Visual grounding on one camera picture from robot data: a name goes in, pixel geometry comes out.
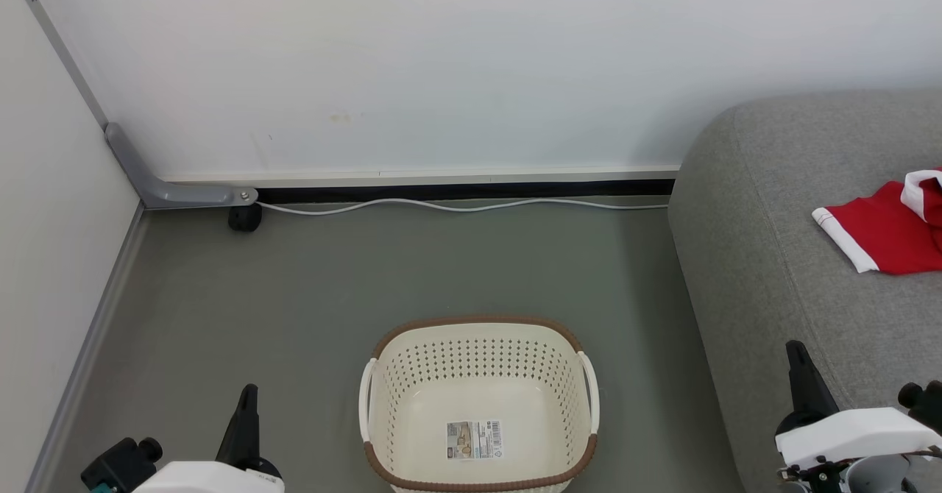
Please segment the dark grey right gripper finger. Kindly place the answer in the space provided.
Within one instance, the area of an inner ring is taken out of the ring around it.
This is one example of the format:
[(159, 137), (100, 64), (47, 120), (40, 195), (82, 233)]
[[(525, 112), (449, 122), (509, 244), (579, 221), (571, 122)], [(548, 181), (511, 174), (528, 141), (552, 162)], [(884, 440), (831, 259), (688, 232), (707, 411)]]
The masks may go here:
[(787, 424), (813, 424), (839, 412), (820, 370), (800, 340), (786, 343), (792, 412)]

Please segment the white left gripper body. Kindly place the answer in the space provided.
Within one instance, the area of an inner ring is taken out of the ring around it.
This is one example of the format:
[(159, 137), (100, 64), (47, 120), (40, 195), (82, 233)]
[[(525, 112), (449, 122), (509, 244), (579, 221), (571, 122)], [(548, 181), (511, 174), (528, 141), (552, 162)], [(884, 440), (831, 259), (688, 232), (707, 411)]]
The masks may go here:
[(145, 480), (142, 492), (283, 492), (282, 479), (216, 461), (171, 461)]

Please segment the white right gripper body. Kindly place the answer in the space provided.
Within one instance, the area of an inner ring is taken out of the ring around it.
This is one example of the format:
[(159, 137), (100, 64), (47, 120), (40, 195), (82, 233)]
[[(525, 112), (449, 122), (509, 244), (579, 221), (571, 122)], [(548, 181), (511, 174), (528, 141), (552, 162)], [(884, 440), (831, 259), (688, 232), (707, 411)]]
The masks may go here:
[(822, 462), (921, 452), (931, 446), (932, 429), (893, 407), (841, 411), (776, 436), (786, 467), (800, 470)]

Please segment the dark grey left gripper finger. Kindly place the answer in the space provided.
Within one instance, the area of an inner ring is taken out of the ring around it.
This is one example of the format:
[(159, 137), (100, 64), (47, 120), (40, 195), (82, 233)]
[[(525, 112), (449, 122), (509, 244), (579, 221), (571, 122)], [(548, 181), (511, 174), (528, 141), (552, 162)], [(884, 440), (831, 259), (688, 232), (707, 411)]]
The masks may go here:
[(224, 432), (216, 462), (246, 467), (260, 457), (260, 426), (257, 413), (258, 388), (248, 383), (242, 389), (235, 411)]

